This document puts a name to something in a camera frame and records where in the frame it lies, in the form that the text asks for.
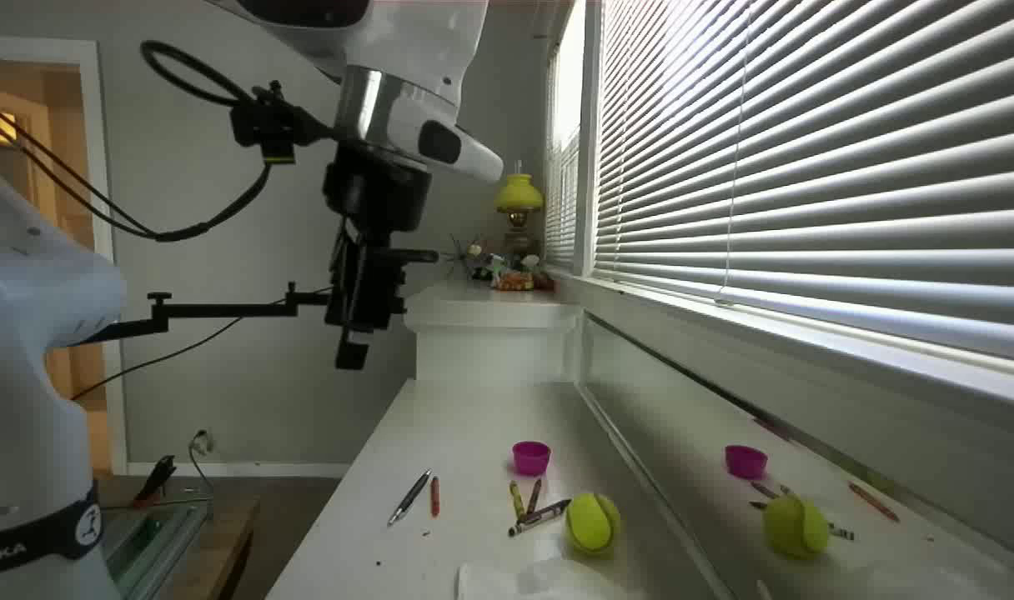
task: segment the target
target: pink cup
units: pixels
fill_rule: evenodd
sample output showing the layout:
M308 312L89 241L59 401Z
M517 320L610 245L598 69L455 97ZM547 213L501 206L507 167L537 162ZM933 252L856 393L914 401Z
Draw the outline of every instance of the pink cup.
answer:
M763 480L767 477L767 452L754 447L728 447L728 471L738 480Z
M540 477L547 471L549 447L537 440L513 442L513 472Z

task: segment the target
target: floor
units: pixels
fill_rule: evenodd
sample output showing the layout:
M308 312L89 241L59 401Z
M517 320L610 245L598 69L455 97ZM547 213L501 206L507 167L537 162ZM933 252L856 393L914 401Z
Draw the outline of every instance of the floor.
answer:
M262 600L312 516L334 498L338 480L210 480L217 502L256 499L252 516L252 548L246 558L246 571L237 582L233 600ZM102 480L102 502L130 499L140 491L140 480ZM199 480L173 480L169 498L199 492Z

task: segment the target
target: tennis ball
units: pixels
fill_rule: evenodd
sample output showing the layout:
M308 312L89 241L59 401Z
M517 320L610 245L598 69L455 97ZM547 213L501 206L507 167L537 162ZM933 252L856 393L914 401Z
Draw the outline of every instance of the tennis ball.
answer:
M610 498L577 492L568 507L568 535L577 553L610 553L612 536L620 535L620 515Z
M799 498L778 498L767 502L763 535L767 548L790 561L810 561L831 545L828 516Z

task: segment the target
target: white robot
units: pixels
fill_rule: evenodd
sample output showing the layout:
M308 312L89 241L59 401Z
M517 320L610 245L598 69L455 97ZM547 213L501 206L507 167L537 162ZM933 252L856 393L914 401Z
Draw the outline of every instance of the white robot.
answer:
M348 329L388 326L426 162L496 181L502 162L456 126L488 0L217 0L339 80L328 199L350 225L334 256L338 365L361 365ZM0 181L0 596L117 596L101 553L101 507L83 412L55 398L45 348L89 340L124 311L124 280L64 241Z

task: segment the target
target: window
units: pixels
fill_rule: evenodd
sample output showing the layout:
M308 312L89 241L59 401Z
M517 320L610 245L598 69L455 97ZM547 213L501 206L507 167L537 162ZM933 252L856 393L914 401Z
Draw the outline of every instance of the window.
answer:
M1014 359L1014 5L598 6L592 280Z
M585 6L575 0L547 69L547 261L577 268Z

